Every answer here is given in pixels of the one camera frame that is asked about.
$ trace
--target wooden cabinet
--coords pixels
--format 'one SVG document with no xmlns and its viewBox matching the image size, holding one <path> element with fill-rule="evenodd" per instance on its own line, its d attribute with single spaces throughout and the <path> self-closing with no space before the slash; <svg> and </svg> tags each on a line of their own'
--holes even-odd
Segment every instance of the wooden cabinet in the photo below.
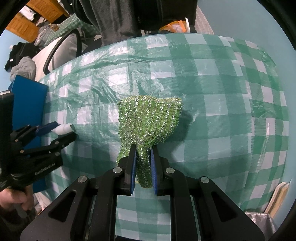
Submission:
<svg viewBox="0 0 296 241">
<path fill-rule="evenodd" d="M 11 20 L 6 29 L 28 42 L 33 42 L 37 38 L 39 30 L 34 23 L 26 19 L 19 12 Z"/>
<path fill-rule="evenodd" d="M 63 9 L 57 0 L 31 0 L 27 3 L 27 6 L 51 23 L 63 14 L 69 17 L 69 14 Z"/>
</svg>

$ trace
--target green sponge cloth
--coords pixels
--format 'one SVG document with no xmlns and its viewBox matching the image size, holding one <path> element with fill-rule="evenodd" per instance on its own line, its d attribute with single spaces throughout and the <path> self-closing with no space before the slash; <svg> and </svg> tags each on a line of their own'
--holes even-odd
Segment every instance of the green sponge cloth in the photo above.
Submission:
<svg viewBox="0 0 296 241">
<path fill-rule="evenodd" d="M 175 130 L 182 106 L 180 98 L 151 96 L 131 96 L 118 103 L 121 147 L 117 161 L 128 156 L 131 145 L 136 144 L 136 181 L 144 188 L 152 187 L 149 151 Z"/>
</svg>

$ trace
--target white cylindrical object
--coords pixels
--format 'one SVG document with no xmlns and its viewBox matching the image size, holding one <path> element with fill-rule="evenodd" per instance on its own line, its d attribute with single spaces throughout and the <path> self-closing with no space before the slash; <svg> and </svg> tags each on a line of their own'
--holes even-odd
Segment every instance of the white cylindrical object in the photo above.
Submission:
<svg viewBox="0 0 296 241">
<path fill-rule="evenodd" d="M 52 132 L 58 135 L 65 135 L 74 131 L 71 126 L 72 126 L 72 123 L 59 125 L 57 128 L 53 129 Z"/>
</svg>

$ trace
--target green and white tablecloth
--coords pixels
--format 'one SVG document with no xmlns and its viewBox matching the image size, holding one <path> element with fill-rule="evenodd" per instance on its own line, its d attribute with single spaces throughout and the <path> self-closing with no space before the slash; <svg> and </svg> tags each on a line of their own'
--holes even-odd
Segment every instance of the green and white tablecloth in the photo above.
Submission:
<svg viewBox="0 0 296 241">
<path fill-rule="evenodd" d="M 207 34 L 129 39 L 74 59 L 41 82 L 49 86 L 44 124 L 73 123 L 78 134 L 64 150 L 64 166 L 47 178 L 52 199 L 80 175 L 115 167 L 116 103 L 132 95 L 182 98 L 179 125 L 158 145 L 160 155 L 187 176 L 211 178 L 241 209 L 264 210 L 281 181 L 288 109 L 274 62 L 254 43 Z M 116 234 L 170 240 L 169 198 L 140 185 L 133 196 L 119 196 Z"/>
<path fill-rule="evenodd" d="M 82 27 L 82 30 L 85 33 L 86 37 L 94 37 L 97 34 L 100 34 L 100 32 L 94 26 L 81 21 L 76 16 L 76 14 L 73 14 L 59 25 L 58 31 L 55 32 L 52 29 L 50 30 L 44 47 L 49 45 L 57 38 L 63 36 L 65 33 L 79 27 Z"/>
</svg>

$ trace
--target metal screw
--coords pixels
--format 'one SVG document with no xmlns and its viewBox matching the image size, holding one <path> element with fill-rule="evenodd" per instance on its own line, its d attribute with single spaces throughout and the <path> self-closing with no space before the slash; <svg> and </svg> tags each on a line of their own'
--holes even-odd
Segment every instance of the metal screw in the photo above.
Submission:
<svg viewBox="0 0 296 241">
<path fill-rule="evenodd" d="M 86 176 L 80 176 L 80 177 L 78 177 L 78 182 L 80 182 L 80 183 L 83 183 L 86 180 L 87 180 L 87 177 Z"/>
<path fill-rule="evenodd" d="M 209 179 L 207 178 L 207 177 L 201 177 L 200 178 L 200 181 L 202 182 L 202 183 L 209 183 Z"/>
<path fill-rule="evenodd" d="M 122 169 L 121 169 L 121 167 L 115 167 L 115 168 L 113 168 L 113 172 L 114 173 L 121 173 Z"/>
<path fill-rule="evenodd" d="M 165 171 L 166 171 L 167 173 L 174 173 L 174 172 L 175 172 L 175 169 L 172 168 L 172 167 L 168 167 Z"/>
</svg>

